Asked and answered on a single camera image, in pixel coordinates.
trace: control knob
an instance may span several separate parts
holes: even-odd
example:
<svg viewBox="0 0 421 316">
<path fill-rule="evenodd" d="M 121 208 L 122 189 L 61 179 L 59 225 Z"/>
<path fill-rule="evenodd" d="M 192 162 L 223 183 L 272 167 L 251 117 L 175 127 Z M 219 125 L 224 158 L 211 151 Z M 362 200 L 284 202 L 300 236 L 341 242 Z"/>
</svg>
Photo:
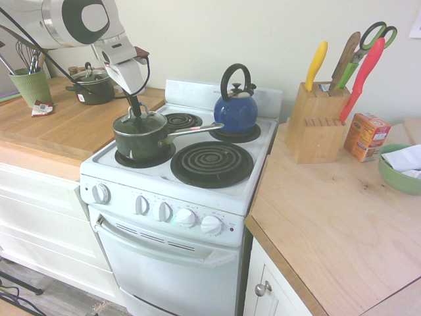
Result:
<svg viewBox="0 0 421 316">
<path fill-rule="evenodd" d="M 200 225 L 200 228 L 202 229 L 202 232 L 204 233 L 207 233 L 210 235 L 217 235 L 222 230 L 222 223 L 215 216 L 206 216 L 203 219 Z"/>
<path fill-rule="evenodd" d="M 175 222 L 184 227 L 192 227 L 196 222 L 195 213 L 189 209 L 181 209 L 177 212 Z"/>
<path fill-rule="evenodd" d="M 149 202 L 144 196 L 137 196 L 135 201 L 134 213 L 136 215 L 144 215 L 149 210 Z"/>
<path fill-rule="evenodd" d="M 166 222 L 172 215 L 171 207 L 165 202 L 155 204 L 152 212 L 153 218 L 158 222 Z"/>
<path fill-rule="evenodd" d="M 92 188 L 93 199 L 98 204 L 107 204 L 110 201 L 110 190 L 102 183 L 98 183 Z"/>
</svg>

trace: wooden countertop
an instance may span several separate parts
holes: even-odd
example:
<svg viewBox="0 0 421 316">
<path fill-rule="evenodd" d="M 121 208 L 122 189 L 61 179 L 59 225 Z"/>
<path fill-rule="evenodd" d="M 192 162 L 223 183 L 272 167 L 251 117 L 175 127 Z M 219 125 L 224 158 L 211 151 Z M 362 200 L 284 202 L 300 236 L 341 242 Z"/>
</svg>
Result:
<svg viewBox="0 0 421 316">
<path fill-rule="evenodd" d="M 280 125 L 249 230 L 313 315 L 421 315 L 421 196 L 390 188 L 377 161 L 344 149 L 335 163 L 298 165 L 285 132 Z"/>
<path fill-rule="evenodd" d="M 84 105 L 69 85 L 65 77 L 49 80 L 55 109 L 46 117 L 31 117 L 23 99 L 0 106 L 0 163 L 77 181 L 80 164 L 114 140 L 112 123 L 127 113 L 127 100 Z M 152 111 L 165 103 L 161 89 L 137 98 Z"/>
</svg>

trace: green bowl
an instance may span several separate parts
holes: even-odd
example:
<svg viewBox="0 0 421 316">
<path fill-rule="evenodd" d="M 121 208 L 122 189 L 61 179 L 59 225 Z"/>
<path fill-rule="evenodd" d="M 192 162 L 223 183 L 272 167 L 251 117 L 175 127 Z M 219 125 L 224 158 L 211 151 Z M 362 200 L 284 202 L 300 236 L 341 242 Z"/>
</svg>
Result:
<svg viewBox="0 0 421 316">
<path fill-rule="evenodd" d="M 379 150 L 379 172 L 384 182 L 389 184 L 392 188 L 406 194 L 419 196 L 421 195 L 421 179 L 412 178 L 397 172 L 390 167 L 382 157 L 383 153 L 391 153 L 392 151 L 397 151 L 406 147 L 409 147 L 409 145 L 393 144 L 383 146 Z"/>
</svg>

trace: oven handle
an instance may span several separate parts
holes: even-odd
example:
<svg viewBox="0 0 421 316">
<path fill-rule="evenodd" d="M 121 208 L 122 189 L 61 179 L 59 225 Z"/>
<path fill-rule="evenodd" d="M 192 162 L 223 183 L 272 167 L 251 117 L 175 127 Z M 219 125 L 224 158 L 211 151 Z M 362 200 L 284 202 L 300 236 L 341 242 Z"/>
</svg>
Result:
<svg viewBox="0 0 421 316">
<path fill-rule="evenodd" d="M 132 242 L 131 240 L 110 230 L 110 228 L 106 225 L 106 221 L 96 223 L 95 229 L 99 233 L 107 235 L 109 238 L 112 238 L 121 243 L 128 250 L 134 251 L 149 258 L 168 263 L 175 263 L 177 265 L 195 266 L 200 268 L 215 268 L 221 265 L 225 265 L 237 257 L 237 255 L 233 252 L 221 249 L 215 249 L 206 258 L 192 258 L 183 255 L 174 255 L 173 253 L 145 247 L 139 243 Z"/>
</svg>

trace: baking soda box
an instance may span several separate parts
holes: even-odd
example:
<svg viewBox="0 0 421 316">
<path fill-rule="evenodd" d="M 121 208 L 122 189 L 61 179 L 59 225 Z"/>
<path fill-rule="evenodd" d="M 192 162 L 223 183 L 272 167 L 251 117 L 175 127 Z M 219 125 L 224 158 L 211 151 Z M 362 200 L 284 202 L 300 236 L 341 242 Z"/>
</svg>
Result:
<svg viewBox="0 0 421 316">
<path fill-rule="evenodd" d="M 370 113 L 357 113 L 343 147 L 361 162 L 373 161 L 378 158 L 390 128 L 390 124 Z"/>
</svg>

